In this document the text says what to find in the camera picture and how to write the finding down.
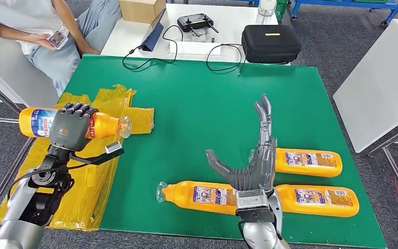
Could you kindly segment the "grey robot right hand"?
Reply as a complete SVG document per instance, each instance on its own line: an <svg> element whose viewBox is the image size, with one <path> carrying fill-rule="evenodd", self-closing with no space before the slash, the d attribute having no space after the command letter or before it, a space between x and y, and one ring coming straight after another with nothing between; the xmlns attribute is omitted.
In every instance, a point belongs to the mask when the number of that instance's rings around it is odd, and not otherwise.
<svg viewBox="0 0 398 249"><path fill-rule="evenodd" d="M234 189L239 191L273 189L277 143L272 136L272 107L265 94L254 104L259 117L259 142L247 167L233 169L219 160L216 153L205 151L209 166Z"/></svg>

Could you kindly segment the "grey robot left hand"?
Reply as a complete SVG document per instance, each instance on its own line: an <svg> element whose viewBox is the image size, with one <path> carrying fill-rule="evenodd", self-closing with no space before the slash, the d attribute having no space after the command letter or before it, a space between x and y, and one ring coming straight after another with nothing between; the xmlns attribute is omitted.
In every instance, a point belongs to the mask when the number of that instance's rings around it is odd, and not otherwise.
<svg viewBox="0 0 398 249"><path fill-rule="evenodd" d="M91 117L98 112L90 104L66 103L56 113L49 134L50 143L59 148L82 151L90 141L86 138Z"/></svg>

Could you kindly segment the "person's right hand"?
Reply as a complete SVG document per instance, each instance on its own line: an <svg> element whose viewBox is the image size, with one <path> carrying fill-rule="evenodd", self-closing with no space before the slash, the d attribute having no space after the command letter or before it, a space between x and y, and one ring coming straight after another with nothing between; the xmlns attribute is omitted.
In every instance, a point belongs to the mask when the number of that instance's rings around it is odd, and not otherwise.
<svg viewBox="0 0 398 249"><path fill-rule="evenodd" d="M56 47L49 41L49 37L50 37L49 34L44 34L44 35L30 34L28 41L30 43L40 45L50 50L56 50Z"/></svg>

